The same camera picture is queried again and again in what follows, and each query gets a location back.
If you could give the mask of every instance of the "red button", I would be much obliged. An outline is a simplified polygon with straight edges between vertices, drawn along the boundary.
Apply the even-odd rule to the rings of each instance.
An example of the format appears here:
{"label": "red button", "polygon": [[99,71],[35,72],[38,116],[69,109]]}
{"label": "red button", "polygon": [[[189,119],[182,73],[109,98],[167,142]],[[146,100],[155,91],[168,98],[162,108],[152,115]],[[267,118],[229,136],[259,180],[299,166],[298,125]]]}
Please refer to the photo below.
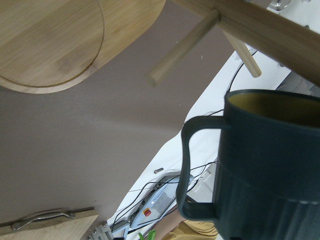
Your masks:
{"label": "red button", "polygon": [[144,214],[146,217],[150,216],[150,214],[151,214],[150,209],[147,208],[146,210],[144,210],[144,211],[143,211],[143,214]]}

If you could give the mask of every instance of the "dark green mug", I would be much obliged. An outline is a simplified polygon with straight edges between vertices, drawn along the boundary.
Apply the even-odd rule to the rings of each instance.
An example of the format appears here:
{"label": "dark green mug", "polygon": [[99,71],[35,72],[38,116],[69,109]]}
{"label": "dark green mug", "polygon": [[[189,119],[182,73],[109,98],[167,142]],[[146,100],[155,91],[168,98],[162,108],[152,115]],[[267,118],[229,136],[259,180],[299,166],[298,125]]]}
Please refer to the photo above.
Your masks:
{"label": "dark green mug", "polygon": [[[272,90],[225,95],[223,116],[182,128],[176,190],[187,219],[213,221],[224,240],[320,240],[320,98]],[[221,129],[212,202],[186,202],[189,140]]]}

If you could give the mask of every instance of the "yellow shirt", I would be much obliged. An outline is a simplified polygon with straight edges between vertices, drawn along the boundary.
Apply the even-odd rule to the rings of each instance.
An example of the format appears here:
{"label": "yellow shirt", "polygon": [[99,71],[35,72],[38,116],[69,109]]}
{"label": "yellow shirt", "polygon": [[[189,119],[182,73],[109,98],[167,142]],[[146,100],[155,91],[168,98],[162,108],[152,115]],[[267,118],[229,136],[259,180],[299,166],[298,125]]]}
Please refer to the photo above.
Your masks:
{"label": "yellow shirt", "polygon": [[213,222],[185,220],[167,233],[162,240],[215,240],[218,230]]}

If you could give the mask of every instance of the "wooden cutting board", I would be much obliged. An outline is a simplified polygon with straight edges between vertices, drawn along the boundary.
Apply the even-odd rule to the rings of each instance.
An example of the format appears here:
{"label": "wooden cutting board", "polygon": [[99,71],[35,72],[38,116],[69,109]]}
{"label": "wooden cutting board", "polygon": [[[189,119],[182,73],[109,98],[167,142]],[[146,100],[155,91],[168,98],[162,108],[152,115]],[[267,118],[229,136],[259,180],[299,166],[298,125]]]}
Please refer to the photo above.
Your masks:
{"label": "wooden cutting board", "polygon": [[95,210],[76,212],[74,219],[64,216],[29,223],[18,231],[0,227],[0,240],[79,240],[98,217]]}
{"label": "wooden cutting board", "polygon": [[43,94],[78,84],[142,35],[165,1],[0,1],[0,85]]}

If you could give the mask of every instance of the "round wooden board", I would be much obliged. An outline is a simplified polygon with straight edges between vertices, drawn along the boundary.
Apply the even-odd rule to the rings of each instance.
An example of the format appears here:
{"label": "round wooden board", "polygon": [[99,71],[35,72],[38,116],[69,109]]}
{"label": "round wooden board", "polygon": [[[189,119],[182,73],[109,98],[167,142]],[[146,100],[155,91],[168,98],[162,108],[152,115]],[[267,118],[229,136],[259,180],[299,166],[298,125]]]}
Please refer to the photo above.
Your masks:
{"label": "round wooden board", "polygon": [[0,86],[43,94],[80,83],[143,34],[165,1],[0,1]]}

